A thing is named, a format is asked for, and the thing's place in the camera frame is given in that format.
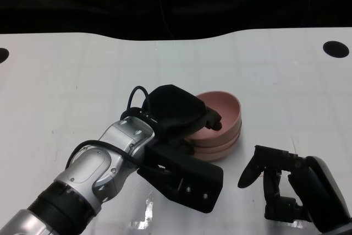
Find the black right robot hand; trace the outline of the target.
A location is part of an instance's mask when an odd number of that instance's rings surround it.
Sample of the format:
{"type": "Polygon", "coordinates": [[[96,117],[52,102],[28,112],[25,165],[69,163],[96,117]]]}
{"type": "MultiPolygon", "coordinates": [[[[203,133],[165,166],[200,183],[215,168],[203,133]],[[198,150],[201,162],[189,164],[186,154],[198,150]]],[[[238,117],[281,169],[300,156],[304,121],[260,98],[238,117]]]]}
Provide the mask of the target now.
{"type": "Polygon", "coordinates": [[[266,219],[287,223],[296,220],[312,222],[321,233],[351,224],[342,192],[324,160],[256,145],[253,157],[239,178],[238,187],[252,185],[260,175],[263,175],[266,219]],[[281,196],[279,184],[283,171],[289,172],[288,181],[301,205],[294,198],[281,196]]]}

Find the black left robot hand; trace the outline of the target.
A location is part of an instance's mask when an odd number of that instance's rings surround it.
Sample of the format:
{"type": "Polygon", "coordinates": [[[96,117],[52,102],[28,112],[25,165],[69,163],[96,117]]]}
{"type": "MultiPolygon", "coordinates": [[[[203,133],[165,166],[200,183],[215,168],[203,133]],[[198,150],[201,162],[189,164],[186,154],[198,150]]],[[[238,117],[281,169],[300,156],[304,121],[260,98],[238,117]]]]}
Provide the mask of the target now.
{"type": "Polygon", "coordinates": [[[202,128],[219,131],[221,115],[206,106],[198,97],[175,86],[162,85],[154,89],[142,104],[157,122],[157,138],[169,148],[193,155],[194,148],[186,141],[202,128]]]}

